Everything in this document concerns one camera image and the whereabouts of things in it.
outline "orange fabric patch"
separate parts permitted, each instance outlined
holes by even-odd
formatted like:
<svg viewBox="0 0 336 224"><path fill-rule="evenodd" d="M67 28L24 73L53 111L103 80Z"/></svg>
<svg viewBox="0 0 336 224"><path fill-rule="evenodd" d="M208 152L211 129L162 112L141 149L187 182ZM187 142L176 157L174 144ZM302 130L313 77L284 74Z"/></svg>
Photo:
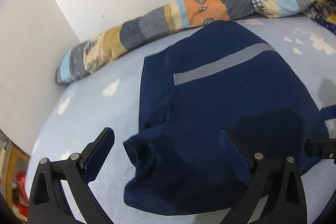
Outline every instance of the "orange fabric patch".
<svg viewBox="0 0 336 224"><path fill-rule="evenodd" d="M205 25L205 22L211 19L230 20L226 6L220 0L183 0L183 2L190 27Z"/></svg>

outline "gray reflective stripe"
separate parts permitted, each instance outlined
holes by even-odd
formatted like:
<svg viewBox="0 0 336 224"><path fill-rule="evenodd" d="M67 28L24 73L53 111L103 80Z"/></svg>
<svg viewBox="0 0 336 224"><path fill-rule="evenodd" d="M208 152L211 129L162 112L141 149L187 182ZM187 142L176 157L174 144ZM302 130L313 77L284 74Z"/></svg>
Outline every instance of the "gray reflective stripe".
<svg viewBox="0 0 336 224"><path fill-rule="evenodd" d="M196 69L181 73L174 73L174 85L181 85L193 80L213 75L222 70L246 62L264 51L276 52L272 46L266 43L254 44L239 52L235 52L234 54L230 54L220 60L203 65Z"/></svg>

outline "metal screw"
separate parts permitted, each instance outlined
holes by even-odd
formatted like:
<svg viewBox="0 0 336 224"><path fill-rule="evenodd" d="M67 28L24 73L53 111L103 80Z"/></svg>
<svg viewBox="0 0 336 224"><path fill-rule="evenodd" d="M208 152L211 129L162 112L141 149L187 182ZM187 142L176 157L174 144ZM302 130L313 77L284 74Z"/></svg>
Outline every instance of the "metal screw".
<svg viewBox="0 0 336 224"><path fill-rule="evenodd" d="M293 157L287 157L287 161L289 162L289 163L293 163L293 162L295 162L295 160L294 160L294 158Z"/></svg>
<svg viewBox="0 0 336 224"><path fill-rule="evenodd" d="M40 160L40 163L41 163L41 164L45 164L47 161L48 161L47 158L42 158L42 159Z"/></svg>
<svg viewBox="0 0 336 224"><path fill-rule="evenodd" d="M255 153L254 154L254 157L257 159L257 160L262 160L264 158L263 154L261 153Z"/></svg>
<svg viewBox="0 0 336 224"><path fill-rule="evenodd" d="M79 154L78 153L73 153L71 156L70 156L70 159L72 160L77 160L79 158Z"/></svg>

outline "bed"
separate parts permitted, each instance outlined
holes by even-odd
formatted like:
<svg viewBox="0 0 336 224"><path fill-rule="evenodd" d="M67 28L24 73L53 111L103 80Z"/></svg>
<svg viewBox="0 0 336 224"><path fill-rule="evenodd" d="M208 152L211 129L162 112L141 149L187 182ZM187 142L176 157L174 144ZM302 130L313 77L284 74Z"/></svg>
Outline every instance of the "bed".
<svg viewBox="0 0 336 224"><path fill-rule="evenodd" d="M307 87L317 107L336 104L336 36L314 21L296 15L267 19L258 15L236 20L268 42ZM128 207L124 187L133 178L135 167L122 143L138 133L140 80L143 59L197 32L194 28L146 44L105 65L96 73L70 84L40 132L27 172L29 195L41 158L65 160L92 142L104 127L115 131L115 145L97 179L89 184L96 199L115 224L185 223L218 224L229 209L187 216L160 216ZM331 138L336 137L335 121L327 123ZM336 189L336 166L322 160L302 176L308 223L322 212ZM63 183L76 219L85 222ZM259 217L262 198L250 221Z"/></svg>

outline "navy blue jacket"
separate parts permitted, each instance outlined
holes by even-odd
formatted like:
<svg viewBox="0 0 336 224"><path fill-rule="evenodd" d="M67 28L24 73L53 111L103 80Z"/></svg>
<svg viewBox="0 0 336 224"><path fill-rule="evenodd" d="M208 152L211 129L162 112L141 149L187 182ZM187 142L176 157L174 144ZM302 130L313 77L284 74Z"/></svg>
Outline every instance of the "navy blue jacket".
<svg viewBox="0 0 336 224"><path fill-rule="evenodd" d="M229 208L246 189L218 141L224 128L269 159L319 162L307 139L328 137L308 90L264 40L235 22L211 23L146 57L139 134L124 143L135 177L127 205L160 215Z"/></svg>

